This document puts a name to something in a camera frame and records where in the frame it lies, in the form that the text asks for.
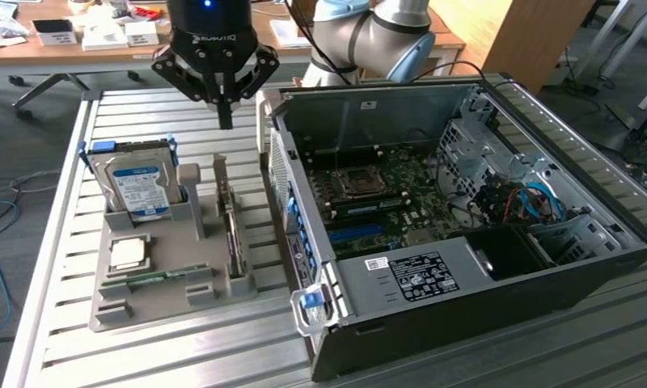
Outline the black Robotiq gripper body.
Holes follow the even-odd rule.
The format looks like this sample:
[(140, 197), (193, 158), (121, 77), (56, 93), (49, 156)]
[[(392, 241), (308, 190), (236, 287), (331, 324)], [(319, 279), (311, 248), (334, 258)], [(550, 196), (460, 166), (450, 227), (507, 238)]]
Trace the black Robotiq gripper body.
[(205, 102), (229, 112), (240, 100), (235, 76), (257, 47), (251, 2), (176, 0), (167, 7), (172, 51), (200, 77)]

